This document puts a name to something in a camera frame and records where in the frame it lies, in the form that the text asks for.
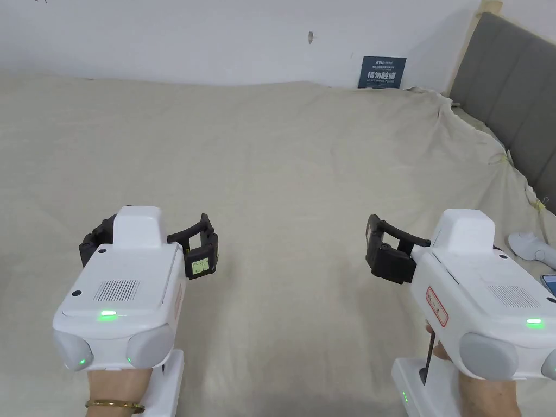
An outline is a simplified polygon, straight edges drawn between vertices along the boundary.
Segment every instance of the gold bracelet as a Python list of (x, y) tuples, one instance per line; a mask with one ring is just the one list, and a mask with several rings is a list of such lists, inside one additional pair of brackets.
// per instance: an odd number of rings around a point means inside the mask
[(133, 408), (134, 414), (142, 414), (145, 410), (145, 406), (138, 403), (130, 403), (128, 401), (119, 400), (89, 400), (85, 403), (85, 407), (93, 407), (95, 405), (106, 406), (106, 407), (121, 407), (121, 408)]

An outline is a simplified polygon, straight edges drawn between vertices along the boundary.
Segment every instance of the gray headboard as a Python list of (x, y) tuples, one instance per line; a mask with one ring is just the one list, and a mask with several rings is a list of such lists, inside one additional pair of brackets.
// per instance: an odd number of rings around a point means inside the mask
[(556, 45), (484, 13), (450, 98), (492, 129), (556, 213)]

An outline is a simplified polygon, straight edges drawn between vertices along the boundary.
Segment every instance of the white wall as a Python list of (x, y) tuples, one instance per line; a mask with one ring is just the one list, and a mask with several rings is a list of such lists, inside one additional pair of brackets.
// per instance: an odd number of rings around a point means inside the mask
[(502, 14), (556, 42), (556, 0), (504, 0)]
[[(0, 0), (0, 68), (89, 78), (225, 85), (311, 80), (355, 87), (364, 55), (399, 56), (408, 58), (403, 87), (443, 91), (479, 3)], [(507, 3), (519, 17), (543, 18), (549, 36), (555, 30), (554, 13), (548, 18), (525, 7), (541, 3), (554, 12), (554, 0)], [(309, 31), (315, 35), (311, 45)]]

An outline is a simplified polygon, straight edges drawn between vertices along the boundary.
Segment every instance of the red label sticker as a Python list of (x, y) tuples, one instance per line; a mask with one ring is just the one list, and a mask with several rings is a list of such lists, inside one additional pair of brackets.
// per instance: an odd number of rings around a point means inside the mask
[(180, 303), (181, 303), (181, 284), (180, 289), (177, 292), (176, 303), (174, 304), (174, 319), (177, 320), (177, 314), (180, 312)]
[(440, 321), (441, 326), (446, 327), (450, 317), (431, 287), (429, 287), (426, 291), (426, 301), (429, 303), (430, 308), (434, 311), (434, 314), (438, 321)]

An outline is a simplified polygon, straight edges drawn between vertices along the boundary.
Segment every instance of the bed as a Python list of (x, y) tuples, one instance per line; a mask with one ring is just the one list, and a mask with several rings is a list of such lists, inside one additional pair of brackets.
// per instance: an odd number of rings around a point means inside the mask
[[(500, 47), (514, 37), (521, 49)], [(220, 237), (217, 273), (185, 293), (179, 417), (405, 415), (390, 369), (429, 338), (408, 288), (372, 277), (368, 216), (426, 237), (445, 209), (475, 208), (508, 254), (511, 232), (555, 244), (556, 62), (519, 83), (524, 57), (555, 49), (485, 14), (451, 98), (1, 75), (2, 414), (85, 413), (86, 376), (63, 368), (51, 320), (78, 243), (134, 204), (161, 207), (169, 231), (208, 213)], [(523, 414), (551, 415), (554, 393), (519, 384)]]

